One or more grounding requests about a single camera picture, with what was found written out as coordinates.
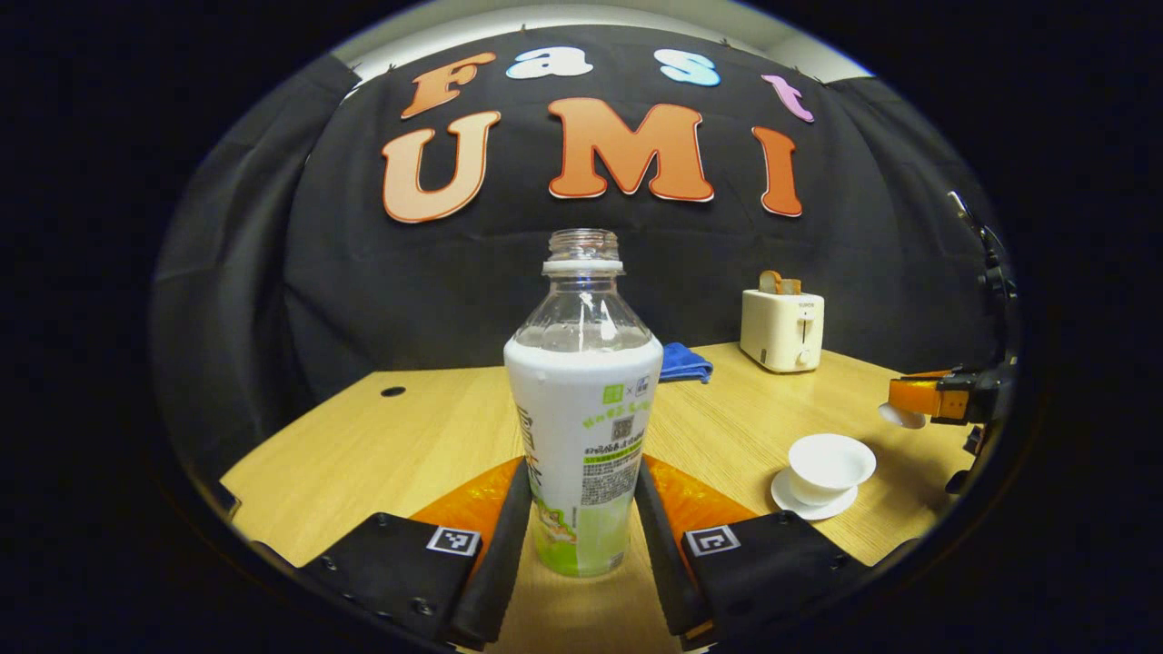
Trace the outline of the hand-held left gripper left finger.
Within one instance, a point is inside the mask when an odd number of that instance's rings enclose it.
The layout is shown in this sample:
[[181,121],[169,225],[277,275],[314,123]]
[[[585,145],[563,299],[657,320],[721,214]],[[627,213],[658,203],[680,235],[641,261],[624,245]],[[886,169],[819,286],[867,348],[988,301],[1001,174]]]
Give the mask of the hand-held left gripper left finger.
[[515,457],[411,517],[378,510],[298,575],[411,637],[481,651],[511,605],[529,513],[526,461]]

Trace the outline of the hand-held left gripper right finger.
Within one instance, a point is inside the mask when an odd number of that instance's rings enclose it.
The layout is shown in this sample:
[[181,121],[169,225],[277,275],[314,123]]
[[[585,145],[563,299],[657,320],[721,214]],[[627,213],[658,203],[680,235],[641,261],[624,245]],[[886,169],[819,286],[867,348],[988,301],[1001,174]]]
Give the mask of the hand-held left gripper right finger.
[[686,651],[787,630],[872,574],[793,510],[744,509],[651,455],[634,498],[668,630]]

